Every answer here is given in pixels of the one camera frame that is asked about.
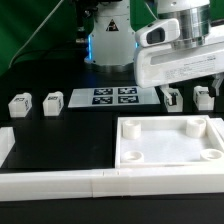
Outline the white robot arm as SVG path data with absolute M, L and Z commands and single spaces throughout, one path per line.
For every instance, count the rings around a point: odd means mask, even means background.
M 130 0 L 71 0 L 76 6 L 85 63 L 98 71 L 134 70 L 141 88 L 159 87 L 212 75 L 210 94 L 224 82 L 224 24 L 210 21 L 210 0 L 143 0 L 155 5 L 154 21 L 135 31 Z

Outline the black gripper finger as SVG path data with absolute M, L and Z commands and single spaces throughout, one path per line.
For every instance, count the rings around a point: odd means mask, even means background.
M 169 106 L 173 106 L 177 104 L 177 100 L 176 100 L 177 92 L 173 88 L 170 88 L 168 85 L 162 85 L 160 87 L 160 90 L 164 95 L 165 102 Z
M 218 73 L 213 76 L 214 80 L 209 88 L 209 95 L 217 97 L 220 94 L 220 86 L 224 81 L 224 73 Z

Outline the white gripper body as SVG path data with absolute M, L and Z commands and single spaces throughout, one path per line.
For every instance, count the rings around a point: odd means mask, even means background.
M 135 53 L 136 84 L 149 88 L 224 72 L 224 43 L 174 50 L 170 44 L 139 48 Z

